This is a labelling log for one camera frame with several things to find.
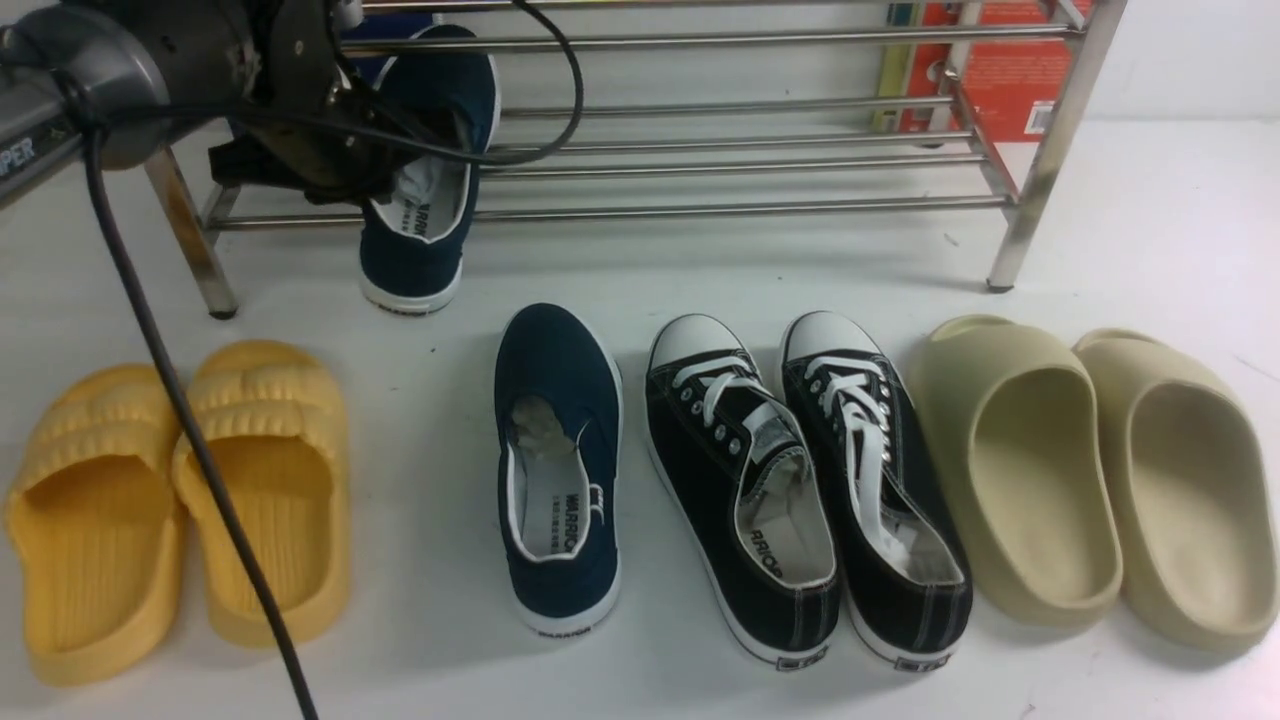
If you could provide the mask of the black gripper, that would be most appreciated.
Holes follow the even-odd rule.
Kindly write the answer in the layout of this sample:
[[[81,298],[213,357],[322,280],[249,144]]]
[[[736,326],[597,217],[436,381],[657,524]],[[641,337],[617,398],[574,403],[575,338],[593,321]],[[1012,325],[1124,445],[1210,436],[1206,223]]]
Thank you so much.
[[[301,192],[317,205],[388,199],[399,169],[417,154],[349,133],[367,127],[406,133],[406,109],[392,109],[340,55],[339,32],[369,15],[360,1],[248,1],[257,53],[250,105],[339,126],[328,132],[276,117],[233,117],[232,141],[207,152],[212,179],[225,187]]]

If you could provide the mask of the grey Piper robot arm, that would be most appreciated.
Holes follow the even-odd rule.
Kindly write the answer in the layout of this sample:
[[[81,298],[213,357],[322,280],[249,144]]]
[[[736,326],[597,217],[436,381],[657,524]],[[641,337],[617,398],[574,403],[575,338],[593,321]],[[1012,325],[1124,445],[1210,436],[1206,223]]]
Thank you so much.
[[[344,1],[58,1],[3,28],[3,204],[99,150],[131,169],[225,118],[225,187],[315,204],[383,199],[430,150],[461,151],[340,50]]]

